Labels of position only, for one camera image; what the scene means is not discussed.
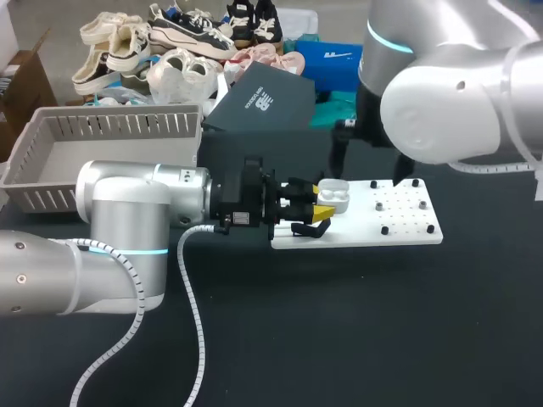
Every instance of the sneaker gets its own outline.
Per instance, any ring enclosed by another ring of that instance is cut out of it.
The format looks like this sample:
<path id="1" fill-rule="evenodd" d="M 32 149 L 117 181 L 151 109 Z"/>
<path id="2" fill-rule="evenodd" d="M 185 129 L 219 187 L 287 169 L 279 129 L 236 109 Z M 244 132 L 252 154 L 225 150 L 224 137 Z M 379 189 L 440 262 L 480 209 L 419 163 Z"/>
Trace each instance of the sneaker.
<path id="1" fill-rule="evenodd" d="M 142 95 L 150 95 L 151 91 L 149 90 L 149 83 L 147 82 L 147 74 L 152 66 L 152 61 L 143 61 L 134 70 L 121 73 L 120 84 L 123 87 L 140 92 Z"/>
<path id="2" fill-rule="evenodd" d="M 141 24 L 139 15 L 128 16 L 124 13 L 100 13 L 96 19 L 80 28 L 81 39 L 84 44 L 94 45 L 107 42 L 109 36 L 124 24 Z"/>
<path id="3" fill-rule="evenodd" d="M 283 56 L 276 55 L 275 60 L 270 65 L 280 70 L 286 70 L 291 74 L 302 75 L 305 68 L 305 58 L 301 53 L 293 51 L 285 53 Z"/>
<path id="4" fill-rule="evenodd" d="M 228 83 L 237 82 L 253 62 L 270 65 L 276 62 L 276 56 L 275 47 L 271 44 L 242 49 L 224 64 L 225 78 Z"/>
<path id="5" fill-rule="evenodd" d="M 180 12 L 180 14 L 183 14 L 182 7 L 180 7 L 180 4 L 179 4 L 179 0 L 176 0 L 176 9 Z M 216 28 L 228 38 L 232 38 L 232 34 L 233 34 L 232 27 L 228 23 L 223 23 L 221 21 L 214 21 L 211 13 L 207 11 L 202 11 L 198 8 L 194 10 L 190 10 L 190 11 L 185 11 L 184 13 L 199 20 L 199 24 L 202 27 Z"/>
<path id="6" fill-rule="evenodd" d="M 151 55 L 146 24 L 126 24 L 109 39 L 108 67 L 119 72 L 133 70 L 141 59 Z"/>
<path id="7" fill-rule="evenodd" d="M 179 47 L 212 59 L 230 59 L 237 49 L 234 42 L 213 28 L 204 28 L 200 18 L 174 14 L 171 18 L 157 4 L 149 7 L 149 39 L 167 47 Z"/>
<path id="8" fill-rule="evenodd" d="M 186 49 L 172 49 L 165 53 L 160 61 L 153 65 L 147 74 L 147 82 L 153 89 L 160 89 L 164 70 L 175 68 L 182 73 L 187 71 L 188 66 L 193 62 L 194 55 Z"/>
<path id="9" fill-rule="evenodd" d="M 71 78 L 78 95 L 92 95 L 120 79 L 118 72 L 108 68 L 108 56 L 107 42 L 91 46 L 87 61 Z"/>
<path id="10" fill-rule="evenodd" d="M 227 12 L 233 32 L 231 38 L 236 48 L 243 49 L 253 45 L 255 7 L 249 0 L 234 0 L 232 5 L 227 6 Z"/>
<path id="11" fill-rule="evenodd" d="M 193 59 L 184 73 L 185 81 L 191 87 L 196 98 L 209 98 L 217 92 L 217 77 L 223 71 L 222 65 L 213 59 L 198 57 Z"/>
<path id="12" fill-rule="evenodd" d="M 259 44 L 272 44 L 277 53 L 283 54 L 283 31 L 277 17 L 277 10 L 272 0 L 259 0 L 256 4 L 255 18 L 258 27 L 255 29 L 255 39 Z"/>

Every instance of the black box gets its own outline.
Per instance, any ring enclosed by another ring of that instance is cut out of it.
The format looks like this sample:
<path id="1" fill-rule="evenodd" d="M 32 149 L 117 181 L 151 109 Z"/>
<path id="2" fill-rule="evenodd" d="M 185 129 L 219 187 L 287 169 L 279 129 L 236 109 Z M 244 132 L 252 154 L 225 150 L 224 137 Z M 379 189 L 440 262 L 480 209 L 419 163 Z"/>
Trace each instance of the black box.
<path id="1" fill-rule="evenodd" d="M 299 130 L 315 113 L 313 81 L 271 66 L 252 63 L 204 121 L 225 131 Z"/>

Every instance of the cardboard box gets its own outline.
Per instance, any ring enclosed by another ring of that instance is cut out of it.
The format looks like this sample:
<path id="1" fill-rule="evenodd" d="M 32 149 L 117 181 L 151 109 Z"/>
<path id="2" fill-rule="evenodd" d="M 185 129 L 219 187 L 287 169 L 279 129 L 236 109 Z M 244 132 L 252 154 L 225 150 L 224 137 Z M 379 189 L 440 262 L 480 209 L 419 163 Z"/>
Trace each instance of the cardboard box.
<path id="1" fill-rule="evenodd" d="M 298 75 L 252 63 L 204 121 L 224 131 L 299 130 L 315 113 L 315 86 Z"/>
<path id="2" fill-rule="evenodd" d="M 36 109 L 58 106 L 37 54 L 47 34 L 31 51 L 18 51 L 9 63 L 20 67 L 0 97 L 0 163 L 9 158 L 17 137 Z"/>

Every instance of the white sneaker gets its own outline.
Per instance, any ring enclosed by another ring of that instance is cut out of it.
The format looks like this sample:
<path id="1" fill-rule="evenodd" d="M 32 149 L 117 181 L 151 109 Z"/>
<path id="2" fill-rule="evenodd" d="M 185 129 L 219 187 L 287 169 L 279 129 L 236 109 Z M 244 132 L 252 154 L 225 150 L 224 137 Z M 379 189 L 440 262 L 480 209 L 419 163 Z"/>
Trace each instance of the white sneaker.
<path id="1" fill-rule="evenodd" d="M 217 92 L 217 77 L 223 72 L 222 65 L 213 59 L 198 57 L 193 59 L 184 73 L 185 81 L 192 86 L 192 89 L 204 98 L 210 97 Z"/>
<path id="2" fill-rule="evenodd" d="M 84 44 L 94 45 L 109 40 L 109 36 L 124 24 L 143 23 L 139 15 L 128 16 L 124 13 L 100 13 L 96 19 L 80 28 L 81 39 Z"/>
<path id="3" fill-rule="evenodd" d="M 113 72 L 106 64 L 108 55 L 107 42 L 91 46 L 87 61 L 71 78 L 78 95 L 92 95 L 120 81 L 120 74 Z"/>
<path id="4" fill-rule="evenodd" d="M 126 24 L 109 39 L 108 68 L 119 72 L 133 70 L 139 61 L 151 55 L 147 24 Z"/>
<path id="5" fill-rule="evenodd" d="M 182 48 L 172 49 L 165 53 L 157 64 L 154 64 L 147 73 L 147 82 L 153 89 L 159 90 L 162 86 L 164 70 L 175 68 L 184 73 L 193 62 L 194 55 Z"/>

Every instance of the gray plastic basket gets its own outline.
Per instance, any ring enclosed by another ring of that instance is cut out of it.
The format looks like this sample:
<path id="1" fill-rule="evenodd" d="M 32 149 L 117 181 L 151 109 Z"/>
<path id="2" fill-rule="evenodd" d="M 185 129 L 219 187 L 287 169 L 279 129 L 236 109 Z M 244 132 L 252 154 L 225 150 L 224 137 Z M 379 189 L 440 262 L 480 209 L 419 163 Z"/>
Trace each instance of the gray plastic basket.
<path id="1" fill-rule="evenodd" d="M 196 166 L 201 107 L 114 106 L 38 109 L 0 180 L 27 213 L 76 211 L 76 181 L 91 160 Z"/>

